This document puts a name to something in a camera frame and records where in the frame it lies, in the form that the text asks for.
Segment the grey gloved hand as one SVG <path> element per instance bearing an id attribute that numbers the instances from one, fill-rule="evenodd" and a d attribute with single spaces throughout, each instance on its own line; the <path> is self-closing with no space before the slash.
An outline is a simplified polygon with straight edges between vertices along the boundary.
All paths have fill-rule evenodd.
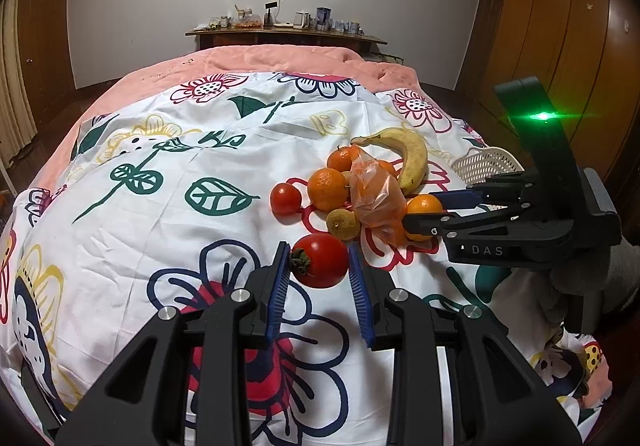
<path id="1" fill-rule="evenodd" d="M 592 324 L 580 333 L 612 333 L 639 313 L 639 247 L 625 238 L 606 251 L 587 253 L 542 276 L 536 287 L 539 307 L 551 323 L 566 321 L 569 296 L 597 296 Z"/>

